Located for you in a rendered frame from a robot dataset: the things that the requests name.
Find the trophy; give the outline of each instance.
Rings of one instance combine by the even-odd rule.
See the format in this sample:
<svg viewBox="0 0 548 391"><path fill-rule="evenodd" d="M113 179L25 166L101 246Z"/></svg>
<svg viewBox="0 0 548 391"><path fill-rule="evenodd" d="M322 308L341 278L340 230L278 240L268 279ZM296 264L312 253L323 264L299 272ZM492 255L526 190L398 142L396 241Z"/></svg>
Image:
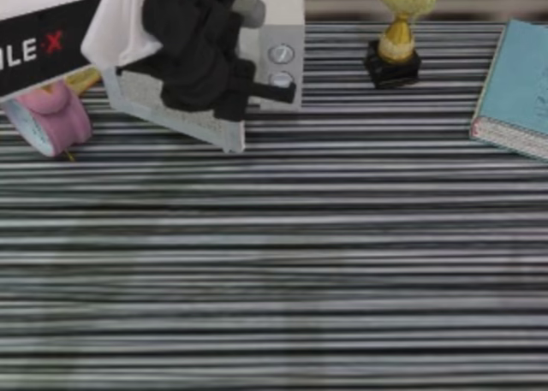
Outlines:
<svg viewBox="0 0 548 391"><path fill-rule="evenodd" d="M409 22L434 9L436 0L382 0L396 14L379 40L369 44L366 69L378 89L410 85L419 80L421 60Z"/></svg>

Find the gray striped table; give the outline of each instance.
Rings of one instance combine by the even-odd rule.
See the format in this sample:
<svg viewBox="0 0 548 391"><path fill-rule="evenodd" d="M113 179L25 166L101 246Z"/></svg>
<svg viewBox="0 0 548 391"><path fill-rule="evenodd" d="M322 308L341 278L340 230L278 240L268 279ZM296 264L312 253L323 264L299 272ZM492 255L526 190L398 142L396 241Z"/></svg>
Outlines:
<svg viewBox="0 0 548 391"><path fill-rule="evenodd" d="M547 389L548 168L468 140L498 24L312 24L306 112L220 151L86 104L77 163L0 120L1 389Z"/></svg>

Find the clock face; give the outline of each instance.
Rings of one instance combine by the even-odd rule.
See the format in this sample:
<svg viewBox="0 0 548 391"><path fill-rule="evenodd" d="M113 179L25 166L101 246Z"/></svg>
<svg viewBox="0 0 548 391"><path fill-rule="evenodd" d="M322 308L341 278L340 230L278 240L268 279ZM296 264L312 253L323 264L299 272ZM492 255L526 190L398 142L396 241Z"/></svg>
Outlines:
<svg viewBox="0 0 548 391"><path fill-rule="evenodd" d="M3 104L3 109L23 139L40 153L48 157L54 155L54 147L48 135L25 107L12 99Z"/></svg>

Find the red x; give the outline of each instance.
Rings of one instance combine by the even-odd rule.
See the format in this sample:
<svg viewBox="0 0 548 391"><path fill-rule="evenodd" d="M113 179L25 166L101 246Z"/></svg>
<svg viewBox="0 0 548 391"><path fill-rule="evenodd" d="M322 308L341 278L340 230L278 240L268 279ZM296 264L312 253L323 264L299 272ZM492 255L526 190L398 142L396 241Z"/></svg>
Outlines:
<svg viewBox="0 0 548 391"><path fill-rule="evenodd" d="M45 37L48 39L48 48L45 52L50 55L54 51L61 51L63 47L61 46L61 37L63 36L63 31L58 30L55 33L48 33Z"/></svg>

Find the gold trophy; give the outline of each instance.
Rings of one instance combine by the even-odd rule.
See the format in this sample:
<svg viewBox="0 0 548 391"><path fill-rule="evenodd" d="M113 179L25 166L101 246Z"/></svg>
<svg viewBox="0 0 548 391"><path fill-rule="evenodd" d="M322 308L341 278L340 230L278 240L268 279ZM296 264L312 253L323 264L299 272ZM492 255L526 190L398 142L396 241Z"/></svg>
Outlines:
<svg viewBox="0 0 548 391"><path fill-rule="evenodd" d="M378 89L394 88L419 80L421 60L414 48L409 22L434 9L436 0L382 0L396 19L380 37L369 44L366 69Z"/></svg>

